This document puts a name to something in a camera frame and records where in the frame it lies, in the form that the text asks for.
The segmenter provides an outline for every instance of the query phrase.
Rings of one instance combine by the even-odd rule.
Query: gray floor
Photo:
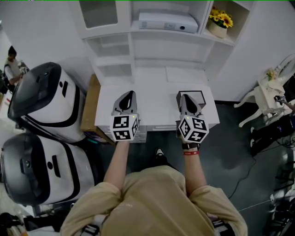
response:
[[[245,177],[254,159],[249,152],[250,127],[262,126],[262,118],[239,128],[238,124],[256,111],[254,104],[245,104],[234,109],[228,105],[217,105],[220,124],[210,129],[201,145],[200,157],[207,181],[214,187],[222,188],[230,196],[239,179]],[[181,142],[175,132],[148,132],[147,143],[131,144],[128,158],[128,172],[140,171],[149,164],[156,147],[162,147],[170,164],[184,173]],[[108,145],[99,147],[103,166],[109,165],[114,148]],[[249,177],[240,182],[231,201],[245,218],[249,235],[261,236],[270,210],[270,195],[275,188],[275,176],[286,160],[287,149],[278,147],[255,156],[257,163]]]

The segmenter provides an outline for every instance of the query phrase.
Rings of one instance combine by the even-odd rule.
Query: person in background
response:
[[[104,181],[75,203],[61,236],[248,235],[222,189],[207,185],[198,144],[183,144],[179,158],[184,159],[185,176],[167,162],[161,148],[151,168],[125,176],[129,145],[117,143]]]
[[[295,106],[287,102],[285,102],[285,105],[292,110],[290,115],[285,115],[260,130],[255,130],[254,127],[251,127],[252,139],[250,141],[250,147],[253,156],[267,148],[275,140],[289,136],[295,131]]]
[[[10,91],[13,91],[23,75],[16,60],[17,52],[11,46],[8,50],[8,57],[4,63],[4,82]]]

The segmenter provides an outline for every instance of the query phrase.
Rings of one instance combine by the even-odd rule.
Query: small white table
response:
[[[219,124],[213,95],[206,81],[196,83],[171,83],[164,67],[138,68],[136,83],[132,85],[102,86],[96,110],[95,125],[112,138],[109,130],[110,115],[116,99],[122,94],[136,92],[137,112],[140,127],[133,142],[145,142],[148,131],[176,130],[179,110],[176,95],[179,91],[199,90],[203,92],[206,105],[202,109],[209,128]]]

